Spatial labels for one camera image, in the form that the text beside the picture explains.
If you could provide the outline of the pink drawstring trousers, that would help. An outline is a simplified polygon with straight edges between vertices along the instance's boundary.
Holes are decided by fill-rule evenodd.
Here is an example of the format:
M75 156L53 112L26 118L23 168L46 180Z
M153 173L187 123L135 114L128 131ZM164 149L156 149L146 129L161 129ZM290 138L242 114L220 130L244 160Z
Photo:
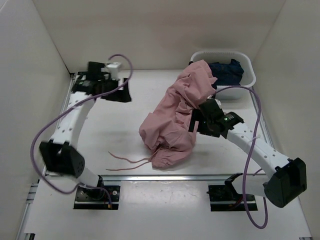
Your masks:
M191 155L197 135L195 130L189 131L192 111L216 92L216 81L204 60L182 71L139 127L138 133L151 155L135 161L137 167L151 163L154 169L167 170Z

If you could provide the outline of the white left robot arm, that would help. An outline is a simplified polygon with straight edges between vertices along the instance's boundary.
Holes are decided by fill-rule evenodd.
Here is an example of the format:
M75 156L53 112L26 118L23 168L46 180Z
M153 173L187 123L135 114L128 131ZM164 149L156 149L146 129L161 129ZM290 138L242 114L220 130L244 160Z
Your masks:
M101 177L87 168L84 157L78 152L79 136L98 98L131 102L128 79L119 77L121 67L120 62L88 62L87 70L79 71L74 77L67 108L55 132L39 145L46 169L82 184L93 200L103 198L105 188Z

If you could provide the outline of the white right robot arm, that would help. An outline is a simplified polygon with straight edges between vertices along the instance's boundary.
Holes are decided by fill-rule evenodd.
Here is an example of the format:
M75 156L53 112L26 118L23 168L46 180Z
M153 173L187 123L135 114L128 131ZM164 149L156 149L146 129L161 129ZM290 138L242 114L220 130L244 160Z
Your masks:
M235 112L224 113L215 99L207 99L192 110L189 132L223 137L243 150L264 171L265 176L236 173L225 180L224 193L230 200L242 194L267 198L278 208L285 207L307 189L306 164L300 158L290 159L254 136Z

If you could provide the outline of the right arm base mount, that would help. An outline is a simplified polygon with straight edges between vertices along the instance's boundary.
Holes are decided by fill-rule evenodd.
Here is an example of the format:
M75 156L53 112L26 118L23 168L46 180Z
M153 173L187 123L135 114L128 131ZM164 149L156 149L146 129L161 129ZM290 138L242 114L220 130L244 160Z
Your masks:
M227 178L223 184L210 184L208 191L211 212L245 212L243 195L232 186L233 181L242 176L236 173Z

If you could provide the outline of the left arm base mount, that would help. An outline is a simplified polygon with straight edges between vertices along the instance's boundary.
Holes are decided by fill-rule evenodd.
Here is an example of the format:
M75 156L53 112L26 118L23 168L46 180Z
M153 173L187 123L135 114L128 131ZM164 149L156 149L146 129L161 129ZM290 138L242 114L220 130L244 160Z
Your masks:
M75 192L73 208L75 210L118 210L120 185L104 185L110 197L103 190L78 187Z

